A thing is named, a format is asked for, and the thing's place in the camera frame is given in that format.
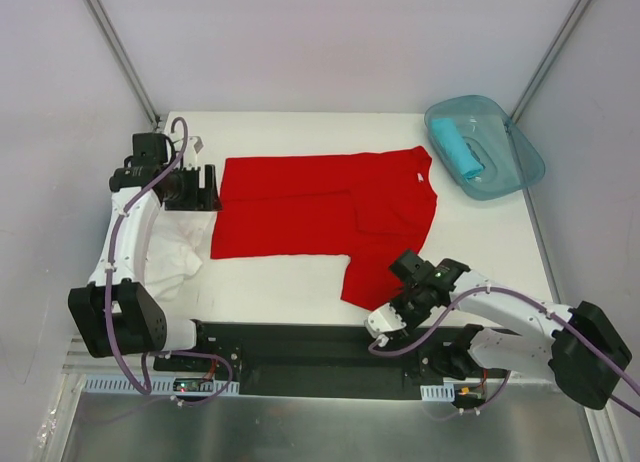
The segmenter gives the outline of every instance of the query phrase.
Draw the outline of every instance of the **white panel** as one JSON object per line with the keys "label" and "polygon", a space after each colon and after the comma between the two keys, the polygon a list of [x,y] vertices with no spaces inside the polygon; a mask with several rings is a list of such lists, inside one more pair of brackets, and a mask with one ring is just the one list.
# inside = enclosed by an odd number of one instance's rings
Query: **white panel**
{"label": "white panel", "polygon": [[109,220],[108,177],[145,121],[82,0],[2,0],[0,447],[25,460]]}
{"label": "white panel", "polygon": [[103,2],[162,113],[415,113],[511,110],[574,0]]}
{"label": "white panel", "polygon": [[[525,113],[547,163],[533,190],[564,302],[599,304],[640,378],[639,0],[596,0]],[[640,407],[626,388],[618,394]],[[631,460],[640,421],[618,411]]]}

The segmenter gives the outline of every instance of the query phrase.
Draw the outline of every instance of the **white tabletop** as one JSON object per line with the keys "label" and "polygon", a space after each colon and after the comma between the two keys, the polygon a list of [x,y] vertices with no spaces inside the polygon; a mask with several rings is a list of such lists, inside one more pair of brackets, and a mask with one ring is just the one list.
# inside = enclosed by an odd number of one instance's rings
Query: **white tabletop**
{"label": "white tabletop", "polygon": [[[469,198],[433,153],[422,115],[172,112],[169,122],[178,115],[186,119],[190,135],[204,142],[197,160],[187,162],[215,164],[218,184],[227,157],[384,152],[423,145],[433,157],[429,181],[438,206],[420,255],[434,265],[446,257],[458,260],[502,284],[551,299],[522,193],[488,202]],[[167,313],[215,322],[362,325],[367,311],[340,300],[347,256],[210,260],[215,215],[203,219],[199,214],[198,220],[205,227],[197,250],[204,264],[177,300],[163,304]],[[454,311],[444,325],[483,322],[495,325]]]}

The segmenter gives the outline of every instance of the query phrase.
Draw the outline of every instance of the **teal towel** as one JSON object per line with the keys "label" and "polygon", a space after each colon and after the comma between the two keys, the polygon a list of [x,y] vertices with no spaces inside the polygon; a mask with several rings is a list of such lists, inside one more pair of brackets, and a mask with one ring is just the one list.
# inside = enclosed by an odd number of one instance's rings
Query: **teal towel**
{"label": "teal towel", "polygon": [[465,179],[473,179],[484,170],[458,132],[453,119],[433,119],[431,132],[449,161]]}

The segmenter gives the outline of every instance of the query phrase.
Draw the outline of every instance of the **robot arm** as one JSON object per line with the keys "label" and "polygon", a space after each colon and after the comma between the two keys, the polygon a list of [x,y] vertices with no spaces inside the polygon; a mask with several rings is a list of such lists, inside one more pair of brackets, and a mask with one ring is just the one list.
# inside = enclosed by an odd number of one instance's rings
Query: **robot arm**
{"label": "robot arm", "polygon": [[[111,221],[100,260],[88,285],[72,289],[68,299],[71,314],[93,357],[113,355],[104,314],[106,269],[109,267],[113,268],[114,331],[123,355],[191,349],[196,345],[197,323],[165,316],[145,290],[144,271],[151,228],[163,206],[164,210],[182,211],[221,209],[214,166],[204,167],[204,188],[200,187],[199,168],[173,169],[125,214],[125,206],[133,197],[171,163],[167,143],[172,142],[164,134],[134,134],[133,155],[109,181]],[[125,217],[115,238],[113,263],[109,263],[112,234],[121,215]]]}
{"label": "robot arm", "polygon": [[[611,396],[619,377],[546,313],[491,290],[507,287],[450,259],[434,267],[411,251],[405,252],[391,270],[403,281],[403,293],[365,321],[379,346],[406,338],[434,307],[448,306],[461,294],[484,288],[461,300],[457,309],[492,320],[511,333],[467,325],[451,345],[434,350],[429,357],[434,371],[465,379],[478,368],[515,370],[552,381],[573,400],[595,409],[604,407]],[[618,367],[624,370],[629,365],[629,349],[600,308],[588,302],[577,308],[537,302],[577,328]]]}

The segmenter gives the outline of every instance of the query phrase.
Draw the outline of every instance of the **purple cable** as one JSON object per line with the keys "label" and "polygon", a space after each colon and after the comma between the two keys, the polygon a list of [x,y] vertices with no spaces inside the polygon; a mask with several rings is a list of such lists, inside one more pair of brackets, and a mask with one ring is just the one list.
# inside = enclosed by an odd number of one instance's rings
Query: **purple cable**
{"label": "purple cable", "polygon": [[[562,326],[562,328],[568,330],[571,333],[571,335],[573,335],[576,339],[578,339],[580,343],[583,344],[587,349],[589,349],[596,357],[602,360],[618,377],[624,380],[629,385],[629,387],[631,387],[633,391],[640,396],[640,384],[638,384],[635,380],[633,380],[633,378],[629,374],[625,373],[624,370],[618,367],[600,349],[598,349],[595,345],[589,342],[589,340],[584,335],[582,335],[575,327],[573,327],[564,319],[556,315],[552,310],[548,312],[547,311],[548,307],[545,307],[544,305],[540,304],[539,302],[536,302],[532,298],[512,289],[508,289],[505,287],[491,287],[489,290],[491,292],[510,295],[511,297],[514,297],[516,299],[519,299],[529,304],[539,312],[546,313],[551,320],[553,320],[554,322],[557,322],[558,324],[560,324],[560,326]],[[380,350],[376,350],[376,347],[378,346],[378,341],[375,340],[371,345],[369,345],[369,352],[381,357],[399,357],[408,352],[411,352],[412,350],[422,345],[429,337],[431,337],[431,335],[436,331],[438,326],[440,326],[440,324],[445,319],[445,317],[449,315],[449,313],[453,311],[458,306],[458,304],[462,302],[463,299],[466,299],[467,297],[470,297],[473,294],[477,294],[479,292],[486,292],[486,291],[487,291],[487,287],[475,287],[473,289],[469,289],[466,292],[463,292],[462,294],[460,294],[451,302],[451,304],[449,304],[449,306],[440,315],[440,317],[438,317],[438,319],[435,321],[433,326],[418,340],[408,345],[407,347],[404,347],[398,350],[392,350],[392,351],[380,351]],[[610,398],[611,400],[619,404],[621,407],[627,409],[633,415],[640,417],[640,411],[638,411],[637,409],[634,409],[626,402],[623,402],[622,400],[618,399],[615,396],[611,396]]]}
{"label": "purple cable", "polygon": [[[153,356],[164,356],[167,355],[169,352],[158,352],[158,353],[153,353],[151,355]],[[218,356],[218,355],[214,355],[214,354],[198,354],[198,353],[192,353],[192,352],[186,352],[186,351],[175,351],[175,352],[171,352],[172,355],[182,355],[185,357],[197,357],[197,358],[201,358],[201,359],[211,359],[211,360],[217,360],[218,362],[222,363],[222,365],[225,366],[225,368],[227,369],[228,372],[228,376],[227,376],[227,381],[225,382],[225,384],[220,387],[218,390],[216,390],[215,392],[207,395],[206,398],[202,399],[202,400],[198,400],[196,402],[189,402],[186,400],[182,401],[183,405],[186,405],[187,407],[196,407],[198,405],[204,405],[207,402],[210,402],[211,400],[215,399],[216,397],[218,397],[220,394],[222,394],[225,390],[227,390],[227,388],[229,387],[229,385],[231,385],[231,382],[233,381],[233,368],[231,367],[231,364],[229,364],[229,362],[226,359],[223,359],[222,357]],[[93,425],[109,425],[112,424],[114,422],[118,422],[119,420],[122,420],[126,417],[129,417],[130,415],[135,414],[136,412],[139,412],[143,409],[146,409],[147,407],[149,407],[152,404],[155,404],[156,402],[159,402],[161,400],[170,400],[170,397],[166,397],[166,396],[157,396],[157,397],[151,397],[148,400],[146,400],[144,403],[140,404],[140,405],[136,405],[135,407],[127,410],[126,412],[123,412],[122,414],[119,414],[115,417],[112,417],[111,419],[106,419],[106,420],[92,420],[89,419],[86,416],[86,413],[84,413],[84,411],[80,412],[80,418],[83,420],[83,422],[86,422],[88,424],[93,424]]]}
{"label": "purple cable", "polygon": [[640,418],[640,410],[635,409],[633,407],[631,407],[629,404],[627,404],[624,400],[619,399],[618,397],[616,397],[615,395],[612,395],[611,397],[609,397],[611,400],[613,400],[616,404],[618,404],[620,407],[622,407],[623,409],[627,409],[629,412],[631,412],[633,415],[635,415],[636,417]]}
{"label": "purple cable", "polygon": [[[131,208],[153,187],[164,179],[169,172],[176,168],[182,157],[184,157],[184,153],[187,150],[187,142],[189,140],[189,129],[187,127],[187,122],[182,117],[176,117],[173,119],[171,123],[171,132],[175,131],[176,124],[180,122],[183,127],[183,137],[182,137],[182,147],[180,147],[180,151],[176,154],[176,158],[171,161],[167,167],[151,182],[149,182],[140,192],[134,195],[129,202],[127,202],[123,208],[123,212],[128,214]],[[113,230],[111,231],[111,238],[109,239],[109,251],[107,254],[107,262],[109,264],[115,263],[115,253],[116,253],[116,244],[118,241],[118,232],[120,231],[120,227],[122,226],[122,222],[124,222],[125,215],[120,214],[113,224]],[[122,353],[120,352],[120,348],[118,347],[118,342],[116,340],[116,333],[113,327],[113,268],[108,268],[105,270],[106,272],[106,284],[104,291],[104,315],[105,315],[105,325],[107,327],[107,338],[109,339],[109,346],[111,347],[111,353],[113,357],[116,359],[120,370],[125,375],[125,377],[131,382],[131,385],[135,387],[135,389],[143,395],[149,395],[151,393],[151,379],[149,378],[149,370],[147,369],[146,364],[146,354],[142,354],[142,375],[144,378],[144,385],[142,385],[138,379],[133,375],[131,369],[127,366],[124,358],[122,357]]]}

